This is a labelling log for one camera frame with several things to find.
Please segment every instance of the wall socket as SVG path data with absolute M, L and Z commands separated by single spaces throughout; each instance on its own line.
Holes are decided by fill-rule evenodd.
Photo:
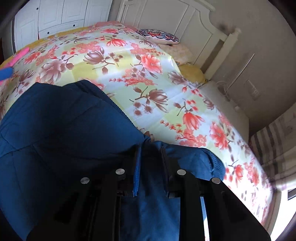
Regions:
M 250 96 L 252 97 L 252 99 L 257 100 L 259 98 L 259 96 L 261 95 L 261 93 L 257 90 L 255 85 L 253 85 L 253 83 L 250 80 L 247 80 L 245 82 L 245 85 L 246 85 L 247 90 L 248 90 Z

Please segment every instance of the floral bedsheet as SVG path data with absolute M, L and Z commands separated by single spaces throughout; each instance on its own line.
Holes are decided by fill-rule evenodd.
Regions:
M 39 41 L 14 70 L 0 86 L 1 119 L 35 82 L 89 80 L 152 139 L 215 153 L 226 167 L 223 182 L 265 222 L 272 189 L 249 146 L 170 55 L 130 28 L 107 22 L 55 35 Z

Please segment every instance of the striped fabric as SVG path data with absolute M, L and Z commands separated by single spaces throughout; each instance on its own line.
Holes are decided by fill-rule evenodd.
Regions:
M 279 191 L 296 187 L 296 103 L 251 137 L 253 152 Z

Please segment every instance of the headboard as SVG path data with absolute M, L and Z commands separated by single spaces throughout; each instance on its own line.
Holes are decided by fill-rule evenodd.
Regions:
M 210 80 L 240 33 L 236 28 L 227 36 L 215 28 L 209 19 L 210 11 L 215 8 L 204 0 L 122 0 L 117 21 L 176 35 L 193 53 L 192 63 Z

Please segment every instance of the silver bolt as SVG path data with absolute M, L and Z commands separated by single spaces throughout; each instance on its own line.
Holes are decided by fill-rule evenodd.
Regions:
M 89 183 L 89 178 L 88 177 L 81 178 L 80 182 L 82 184 L 88 184 Z
M 180 169 L 177 171 L 177 174 L 179 174 L 180 176 L 184 176 L 186 174 L 186 171 L 183 169 Z
M 215 184 L 219 184 L 221 182 L 221 180 L 219 178 L 217 178 L 217 177 L 214 177 L 212 179 L 212 182 L 215 183 Z
M 117 175 L 122 175 L 122 174 L 124 174 L 124 173 L 125 173 L 125 170 L 122 169 L 122 168 L 119 168 L 119 169 L 116 170 L 116 174 L 117 174 Z

